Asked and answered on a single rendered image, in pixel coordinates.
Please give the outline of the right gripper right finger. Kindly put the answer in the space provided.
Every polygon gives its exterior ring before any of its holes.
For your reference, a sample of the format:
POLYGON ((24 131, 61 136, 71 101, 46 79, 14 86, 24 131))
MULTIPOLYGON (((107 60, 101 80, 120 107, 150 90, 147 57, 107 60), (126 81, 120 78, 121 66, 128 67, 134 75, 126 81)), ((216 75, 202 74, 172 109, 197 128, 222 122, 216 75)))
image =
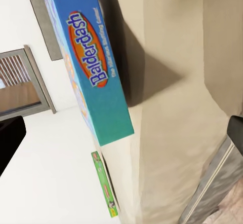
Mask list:
POLYGON ((230 117, 227 134, 243 156, 243 118, 232 115, 230 117))

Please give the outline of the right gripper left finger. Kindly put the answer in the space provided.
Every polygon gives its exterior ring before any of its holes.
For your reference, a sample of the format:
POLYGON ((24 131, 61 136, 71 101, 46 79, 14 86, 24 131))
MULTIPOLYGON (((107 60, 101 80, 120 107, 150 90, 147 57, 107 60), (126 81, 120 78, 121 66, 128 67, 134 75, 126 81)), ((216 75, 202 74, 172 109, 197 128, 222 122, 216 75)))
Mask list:
POLYGON ((25 136, 22 116, 0 121, 0 177, 25 136))

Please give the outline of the board game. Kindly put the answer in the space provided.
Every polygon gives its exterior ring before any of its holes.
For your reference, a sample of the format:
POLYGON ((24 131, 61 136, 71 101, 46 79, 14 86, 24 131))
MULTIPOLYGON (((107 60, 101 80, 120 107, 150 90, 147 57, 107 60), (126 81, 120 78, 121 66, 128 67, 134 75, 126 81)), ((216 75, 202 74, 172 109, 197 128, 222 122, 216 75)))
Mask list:
POLYGON ((92 152, 91 155, 92 155, 93 162, 94 162, 97 174, 98 174, 101 189, 102 189, 105 201, 106 201, 106 205, 108 207, 110 217, 117 216, 118 211, 117 211, 117 208, 116 208, 113 196, 112 196, 112 192, 111 192, 111 189, 110 189, 110 186, 108 183, 108 179, 107 179, 107 176, 105 173, 105 169, 104 169, 102 160, 97 151, 92 152))
POLYGON ((98 0, 45 0, 82 113, 99 146, 135 134, 98 0))

